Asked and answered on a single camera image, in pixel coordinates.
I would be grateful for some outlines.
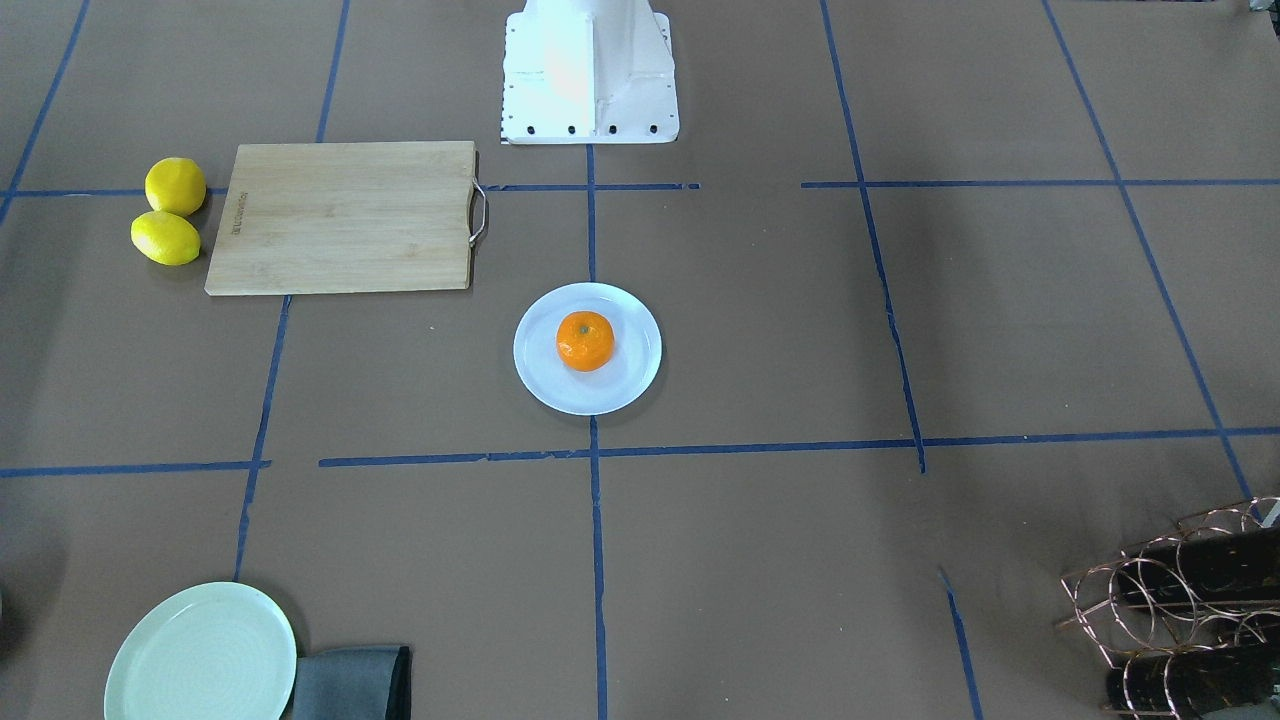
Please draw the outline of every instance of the cutting board handle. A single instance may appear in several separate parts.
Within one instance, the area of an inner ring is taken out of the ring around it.
[[[475,178],[471,179],[471,187],[476,188],[476,192],[480,193],[480,227],[471,232],[471,238],[467,241],[471,247],[475,247],[476,240],[489,227],[489,196],[484,193],[484,188],[480,187],[480,183]]]

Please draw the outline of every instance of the bamboo cutting board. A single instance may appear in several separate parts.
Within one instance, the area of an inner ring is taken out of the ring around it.
[[[241,145],[209,295],[462,290],[475,143]]]

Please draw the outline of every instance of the bottle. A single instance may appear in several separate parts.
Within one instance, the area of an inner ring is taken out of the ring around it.
[[[1116,710],[1199,717],[1229,707],[1270,705],[1280,716],[1280,697],[1275,697],[1280,693],[1280,644],[1152,655],[1129,662],[1128,683],[1124,675],[1123,667],[1107,674],[1107,700]]]
[[[1133,562],[1120,570],[1120,594],[1132,607],[1155,602],[1185,610],[1187,588],[1198,601],[1220,607],[1280,607],[1280,527],[1166,544],[1143,551],[1142,557],[1162,565]]]

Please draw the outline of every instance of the yellow lemon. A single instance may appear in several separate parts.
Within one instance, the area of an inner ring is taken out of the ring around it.
[[[205,173],[191,158],[165,158],[151,165],[143,188],[154,210],[186,218],[205,204]]]
[[[161,265],[186,265],[200,255],[200,233],[186,219],[152,210],[133,220],[133,246]]]

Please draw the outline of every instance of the gray cloth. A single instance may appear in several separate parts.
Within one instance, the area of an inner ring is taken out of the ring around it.
[[[347,647],[298,660],[293,720],[408,720],[406,646]]]

